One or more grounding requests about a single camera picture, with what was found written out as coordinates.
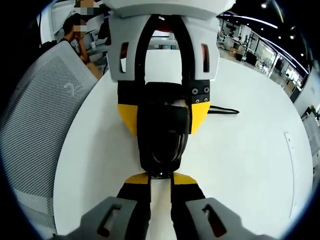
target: round white table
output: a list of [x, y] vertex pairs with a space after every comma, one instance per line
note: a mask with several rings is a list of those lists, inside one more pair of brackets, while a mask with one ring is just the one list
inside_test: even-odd
[[[180, 52], [149, 50], [145, 68], [147, 82], [180, 82]], [[177, 172], [196, 179], [207, 198], [238, 214], [251, 232], [278, 238], [311, 194], [312, 156], [304, 125], [280, 86], [236, 62], [221, 58], [210, 88], [211, 105], [240, 114], [207, 115], [189, 136]], [[84, 213], [117, 196], [127, 178], [143, 172], [137, 139], [123, 123], [117, 101], [117, 83], [107, 72], [69, 129], [54, 182], [59, 235], [76, 229]], [[170, 181], [152, 180], [151, 190], [147, 239], [176, 239]]]

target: gray mesh chair back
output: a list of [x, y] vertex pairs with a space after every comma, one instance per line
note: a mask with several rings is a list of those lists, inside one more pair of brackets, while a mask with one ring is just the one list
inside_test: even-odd
[[56, 233], [53, 192], [61, 148], [96, 83], [71, 46], [61, 42], [29, 67], [1, 116], [0, 154], [7, 179], [44, 238]]

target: bolt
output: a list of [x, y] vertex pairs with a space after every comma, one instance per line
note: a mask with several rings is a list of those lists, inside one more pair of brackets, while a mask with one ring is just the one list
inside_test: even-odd
[[196, 89], [196, 88], [192, 89], [192, 93], [193, 93], [193, 95], [196, 95], [198, 93], [198, 89]]
[[207, 94], [210, 92], [210, 88], [208, 86], [206, 86], [204, 89], [203, 89], [204, 93]]

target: rectangular slot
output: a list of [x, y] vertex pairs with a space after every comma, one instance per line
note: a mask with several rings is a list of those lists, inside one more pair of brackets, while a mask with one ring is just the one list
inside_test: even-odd
[[202, 209], [206, 217], [208, 218], [208, 221], [210, 223], [210, 226], [212, 228], [213, 234], [219, 238], [227, 233], [227, 230], [224, 226], [224, 224], [221, 222], [220, 218], [216, 214], [216, 212], [211, 208], [210, 205], [205, 206], [204, 209]]
[[121, 63], [121, 59], [125, 59], [127, 57], [127, 52], [128, 52], [128, 46], [129, 46], [129, 43], [128, 42], [124, 42], [122, 43], [122, 46], [121, 46], [121, 52], [120, 52], [120, 72], [121, 73], [125, 73], [126, 70], [124, 70], [124, 68], [122, 67], [122, 63]]
[[104, 223], [100, 225], [97, 233], [101, 235], [102, 237], [108, 238], [110, 236], [110, 232], [113, 229], [115, 219], [119, 215], [120, 207], [114, 206], [112, 209], [108, 212], [106, 215], [106, 218], [104, 219]]
[[209, 60], [209, 50], [208, 45], [202, 43], [202, 58], [203, 58], [203, 72], [208, 73], [210, 71], [210, 60]]

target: white wall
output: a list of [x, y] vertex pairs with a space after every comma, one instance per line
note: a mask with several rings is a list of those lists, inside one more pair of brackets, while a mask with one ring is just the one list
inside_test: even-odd
[[316, 108], [320, 104], [320, 75], [316, 68], [313, 67], [309, 74], [308, 80], [300, 93], [294, 106], [301, 116], [306, 111], [307, 107], [314, 105]]

